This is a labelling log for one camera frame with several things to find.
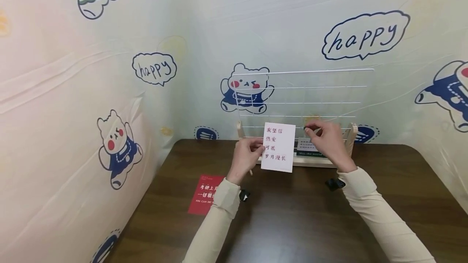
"black clip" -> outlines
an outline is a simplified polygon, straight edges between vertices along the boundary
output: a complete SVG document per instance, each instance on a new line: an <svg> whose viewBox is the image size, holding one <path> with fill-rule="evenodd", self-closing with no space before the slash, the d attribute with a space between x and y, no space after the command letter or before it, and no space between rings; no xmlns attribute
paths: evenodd
<svg viewBox="0 0 468 263"><path fill-rule="evenodd" d="M239 193L239 199L241 201L247 201L247 198L249 198L250 196L250 192L248 192L247 190L240 190L240 193Z"/></svg>
<svg viewBox="0 0 468 263"><path fill-rule="evenodd" d="M340 179L329 179L325 182L325 185L332 192L346 186L346 184Z"/></svg>

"dark brown tabletop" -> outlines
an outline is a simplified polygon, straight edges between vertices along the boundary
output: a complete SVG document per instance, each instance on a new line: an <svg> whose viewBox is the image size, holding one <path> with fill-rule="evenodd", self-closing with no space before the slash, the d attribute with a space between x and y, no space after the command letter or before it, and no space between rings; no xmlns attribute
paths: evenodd
<svg viewBox="0 0 468 263"><path fill-rule="evenodd" d="M188 214L201 174L225 175L235 141L178 141L107 263L179 263L204 216ZM403 145L357 144L353 158L438 263L468 262L468 216L424 158ZM293 173L253 169L218 261L229 263L388 262L329 168Z"/></svg>

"blue shirt bear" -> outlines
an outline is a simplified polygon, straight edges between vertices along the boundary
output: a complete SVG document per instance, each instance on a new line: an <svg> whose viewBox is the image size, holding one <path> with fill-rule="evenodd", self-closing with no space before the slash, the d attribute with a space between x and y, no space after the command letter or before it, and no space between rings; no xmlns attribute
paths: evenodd
<svg viewBox="0 0 468 263"><path fill-rule="evenodd" d="M133 165L143 158L143 150L133 140L128 122L124 124L115 110L110 110L107 119L99 118L97 126L102 138L99 161L102 167L110 171L110 185L118 190L124 185Z"/></svg>
<svg viewBox="0 0 468 263"><path fill-rule="evenodd" d="M266 111L265 101L273 94L274 87L268 85L267 67L261 69L248 69L243 63L237 63L230 78L221 81L221 92L224 98L221 108L226 112L236 109L246 110L253 114L262 114Z"/></svg>
<svg viewBox="0 0 468 263"><path fill-rule="evenodd" d="M468 63L453 61L437 72L432 85L422 90L415 103L436 103L450 112L453 126L468 132Z"/></svg>

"wire grid rack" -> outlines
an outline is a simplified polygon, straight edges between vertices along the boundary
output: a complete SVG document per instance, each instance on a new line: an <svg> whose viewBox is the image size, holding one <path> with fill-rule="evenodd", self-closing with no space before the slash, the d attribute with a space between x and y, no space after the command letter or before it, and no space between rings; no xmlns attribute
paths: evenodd
<svg viewBox="0 0 468 263"><path fill-rule="evenodd" d="M234 91L241 129L245 137L263 137L265 122L293 124L297 141L307 137L305 123L320 118L339 123L344 134L373 79L372 68L234 73L232 80L240 84Z"/></svg>

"sleeve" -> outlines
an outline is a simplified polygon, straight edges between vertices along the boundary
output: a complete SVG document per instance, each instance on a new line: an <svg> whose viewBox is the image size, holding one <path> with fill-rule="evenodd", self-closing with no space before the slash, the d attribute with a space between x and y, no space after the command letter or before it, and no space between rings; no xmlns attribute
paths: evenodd
<svg viewBox="0 0 468 263"><path fill-rule="evenodd" d="M346 199L369 226L390 262L435 263L424 244L377 192L366 171L358 168L338 175L346 184Z"/></svg>
<svg viewBox="0 0 468 263"><path fill-rule="evenodd" d="M241 188L226 180L219 184L213 205L188 248L182 263L215 263L239 208Z"/></svg>

